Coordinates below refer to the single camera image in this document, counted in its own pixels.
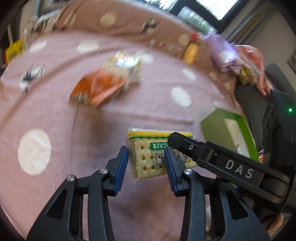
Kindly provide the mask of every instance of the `window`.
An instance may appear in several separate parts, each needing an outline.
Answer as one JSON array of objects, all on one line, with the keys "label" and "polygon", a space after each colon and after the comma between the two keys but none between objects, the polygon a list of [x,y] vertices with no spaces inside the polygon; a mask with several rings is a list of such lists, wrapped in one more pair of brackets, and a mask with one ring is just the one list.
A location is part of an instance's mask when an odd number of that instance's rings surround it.
[{"label": "window", "polygon": [[178,17],[182,18],[184,22],[199,32],[209,33],[215,31],[215,28],[212,25],[188,7],[183,7],[179,12]]},{"label": "window", "polygon": [[204,33],[222,33],[249,0],[140,0],[182,18]]},{"label": "window", "polygon": [[228,13],[228,11],[237,3],[238,0],[196,0],[218,20]]},{"label": "window", "polygon": [[157,6],[166,11],[171,11],[178,0],[144,0],[147,4]]}]

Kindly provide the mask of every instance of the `yellow bottle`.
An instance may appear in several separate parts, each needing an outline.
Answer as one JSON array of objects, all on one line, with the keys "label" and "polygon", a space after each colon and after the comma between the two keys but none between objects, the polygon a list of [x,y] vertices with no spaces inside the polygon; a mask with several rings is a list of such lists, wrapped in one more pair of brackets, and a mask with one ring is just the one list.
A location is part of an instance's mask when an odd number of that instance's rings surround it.
[{"label": "yellow bottle", "polygon": [[182,60],[188,64],[193,64],[197,56],[199,45],[195,42],[190,42],[187,49],[185,50]]}]

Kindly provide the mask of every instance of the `green cardboard box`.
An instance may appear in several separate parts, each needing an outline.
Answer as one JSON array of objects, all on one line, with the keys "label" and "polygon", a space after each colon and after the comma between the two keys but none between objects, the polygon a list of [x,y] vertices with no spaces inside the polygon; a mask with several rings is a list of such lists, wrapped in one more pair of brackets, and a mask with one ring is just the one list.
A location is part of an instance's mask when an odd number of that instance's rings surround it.
[{"label": "green cardboard box", "polygon": [[243,116],[218,108],[200,124],[207,141],[259,162],[254,138]]}]

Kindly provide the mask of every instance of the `metal screw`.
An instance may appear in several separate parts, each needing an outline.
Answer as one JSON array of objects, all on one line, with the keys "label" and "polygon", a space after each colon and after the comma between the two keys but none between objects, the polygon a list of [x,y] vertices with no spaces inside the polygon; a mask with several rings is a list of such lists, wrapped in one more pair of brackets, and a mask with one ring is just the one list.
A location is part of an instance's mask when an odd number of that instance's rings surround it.
[{"label": "metal screw", "polygon": [[187,168],[184,170],[184,173],[187,174],[187,175],[190,175],[192,173],[192,170]]},{"label": "metal screw", "polygon": [[75,177],[73,175],[67,176],[67,181],[72,182],[75,180]]},{"label": "metal screw", "polygon": [[108,169],[107,168],[101,168],[99,170],[99,173],[101,173],[101,174],[106,174],[107,172],[108,172]]}]

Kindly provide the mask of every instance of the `snack bag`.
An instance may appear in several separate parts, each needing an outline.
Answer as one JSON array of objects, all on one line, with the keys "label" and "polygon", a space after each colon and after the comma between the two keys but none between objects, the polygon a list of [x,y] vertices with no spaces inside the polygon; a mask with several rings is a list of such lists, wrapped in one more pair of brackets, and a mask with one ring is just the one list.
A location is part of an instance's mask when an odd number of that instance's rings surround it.
[{"label": "snack bag", "polygon": [[16,56],[21,54],[21,52],[22,52],[21,40],[11,43],[9,48],[7,48],[4,53],[5,64],[8,65]]},{"label": "snack bag", "polygon": [[141,62],[136,55],[118,52],[100,69],[83,77],[70,99],[94,107],[110,102],[121,90],[139,81]]},{"label": "snack bag", "polygon": [[[175,131],[156,131],[124,127],[126,144],[130,153],[132,178],[144,179],[166,174],[164,149],[168,146],[168,137]],[[192,138],[188,131],[178,131]],[[175,157],[182,159],[187,168],[197,166],[190,157],[173,149]]]}]

